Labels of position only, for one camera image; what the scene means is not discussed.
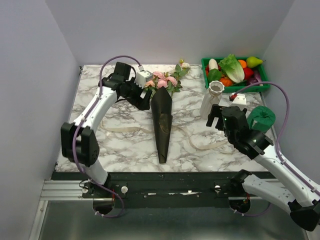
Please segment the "black wrapping paper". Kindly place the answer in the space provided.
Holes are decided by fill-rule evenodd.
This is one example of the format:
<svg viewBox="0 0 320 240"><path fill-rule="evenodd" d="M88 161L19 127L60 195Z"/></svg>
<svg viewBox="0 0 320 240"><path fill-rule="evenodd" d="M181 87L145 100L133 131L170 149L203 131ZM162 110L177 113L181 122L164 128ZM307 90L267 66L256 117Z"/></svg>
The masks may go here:
<svg viewBox="0 0 320 240"><path fill-rule="evenodd" d="M160 164L167 162L173 122L172 104L172 97L165 87L159 88L150 102L155 144Z"/></svg>

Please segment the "pink flower bouquet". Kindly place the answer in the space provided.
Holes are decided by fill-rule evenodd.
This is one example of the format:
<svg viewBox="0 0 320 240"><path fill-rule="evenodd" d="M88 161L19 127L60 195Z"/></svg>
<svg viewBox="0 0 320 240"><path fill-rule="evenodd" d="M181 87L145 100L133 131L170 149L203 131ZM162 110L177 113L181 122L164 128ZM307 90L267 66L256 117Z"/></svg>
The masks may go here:
<svg viewBox="0 0 320 240"><path fill-rule="evenodd" d="M144 85L144 91L151 91L151 97L157 90L164 88L172 97L174 93L178 93L183 88L181 78L185 77L191 69L191 65L183 59L174 67L171 72L154 71L151 80Z"/></svg>

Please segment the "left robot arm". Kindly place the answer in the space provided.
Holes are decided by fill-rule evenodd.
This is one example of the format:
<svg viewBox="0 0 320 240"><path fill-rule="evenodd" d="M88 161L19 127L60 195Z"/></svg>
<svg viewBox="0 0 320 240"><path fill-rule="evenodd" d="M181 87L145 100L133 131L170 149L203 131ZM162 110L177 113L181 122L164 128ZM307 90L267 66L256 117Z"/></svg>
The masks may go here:
<svg viewBox="0 0 320 240"><path fill-rule="evenodd" d="M150 108L152 91L147 91L144 97L141 94L146 82L150 81L153 75L140 65L131 77L130 73L133 70L131 65L117 62L109 76L99 78L97 92L80 116L72 123L63 123L60 128L63 157L75 163L80 172L96 182L93 191L101 198L110 194L111 185L106 182L108 172L98 160L98 126L119 98L123 98L141 111Z"/></svg>

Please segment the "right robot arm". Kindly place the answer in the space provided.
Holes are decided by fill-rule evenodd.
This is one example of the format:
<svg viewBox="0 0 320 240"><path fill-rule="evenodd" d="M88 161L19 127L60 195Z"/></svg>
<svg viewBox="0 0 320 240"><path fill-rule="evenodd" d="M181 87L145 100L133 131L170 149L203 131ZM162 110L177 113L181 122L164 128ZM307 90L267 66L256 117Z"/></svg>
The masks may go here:
<svg viewBox="0 0 320 240"><path fill-rule="evenodd" d="M302 229L312 232L320 224L320 186L303 174L263 132L249 128L246 109L214 104L206 125L223 131L229 143L240 153L267 169L283 187L275 186L255 174L240 170L230 180L230 191L260 197L288 213Z"/></svg>

